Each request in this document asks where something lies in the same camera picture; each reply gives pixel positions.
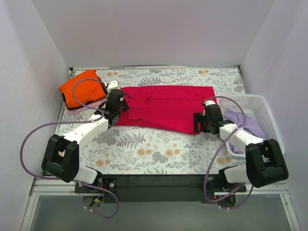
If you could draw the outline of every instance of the laundry basket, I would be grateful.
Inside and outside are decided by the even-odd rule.
[[[265,98],[261,95],[253,94],[239,94],[239,95],[225,95],[235,100],[244,110],[245,114],[255,119],[260,127],[265,131],[266,139],[275,139],[281,148],[282,154],[284,154],[284,145],[281,140],[281,136],[277,129],[277,125],[273,118],[270,108]],[[240,109],[230,100],[217,98],[217,104],[220,106],[222,114],[229,108],[233,111],[239,112]],[[228,152],[236,157],[245,157],[245,154],[233,153],[230,150],[229,143],[226,143]]]

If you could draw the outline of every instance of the floral tablecloth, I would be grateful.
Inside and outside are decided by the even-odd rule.
[[[117,80],[121,87],[148,85],[213,86],[216,95],[244,94],[237,68],[223,69],[119,69],[97,70],[104,81]],[[62,121],[87,120],[87,110],[67,115]],[[63,135],[78,125],[60,125]],[[80,162],[104,174],[204,174],[220,141],[211,134],[187,135],[140,127],[113,127],[88,143],[80,152]],[[244,165],[223,148],[211,173],[222,167]]]

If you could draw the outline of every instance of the work surface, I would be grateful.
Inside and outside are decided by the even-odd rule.
[[[237,68],[224,69],[120,69],[97,70],[106,82],[117,80],[121,87],[148,85],[212,86],[215,95],[245,94]],[[87,120],[93,110],[74,115],[61,111],[62,121]],[[59,125],[63,135],[78,125]],[[103,174],[205,174],[222,141],[212,134],[187,135],[140,127],[113,127],[80,151],[80,163]],[[224,147],[211,173],[233,165],[244,165]]]

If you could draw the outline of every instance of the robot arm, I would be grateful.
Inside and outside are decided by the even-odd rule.
[[[223,120],[221,110],[214,101],[203,103],[203,113],[195,113],[194,131],[219,135],[226,140],[237,128],[234,122]],[[221,169],[219,175],[225,183],[251,183],[259,188],[268,184],[286,180],[289,173],[278,142],[274,139],[263,140],[243,129],[238,129],[228,140],[246,156],[246,166],[233,166]]]
[[[65,182],[74,180],[93,184],[98,180],[99,171],[79,165],[79,150],[112,127],[119,120],[121,113],[129,109],[124,92],[119,88],[117,81],[110,82],[107,91],[108,100],[99,106],[104,112],[103,117],[100,111],[96,111],[88,123],[63,136],[54,134],[50,137],[41,165],[42,170]]]

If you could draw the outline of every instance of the pink cloth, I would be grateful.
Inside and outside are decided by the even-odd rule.
[[[116,126],[140,126],[196,134],[193,114],[203,112],[201,102],[215,96],[213,87],[146,86],[122,90],[130,96],[130,109]]]
[[[95,101],[95,102],[92,102],[92,103],[88,104],[88,106],[90,106],[90,107],[97,107],[97,106],[99,106],[99,105],[100,105],[102,102],[104,102],[104,101],[106,101],[105,98],[100,99],[100,100]],[[88,110],[87,107],[81,107],[81,108],[78,108],[78,109],[75,109],[75,110],[68,110],[67,107],[66,107],[66,105],[64,105],[64,109],[65,109],[65,111],[66,111],[66,113],[67,113],[68,115],[71,115],[71,114],[75,114],[75,113],[78,113],[78,112],[83,112],[83,111],[85,111],[85,110]]]

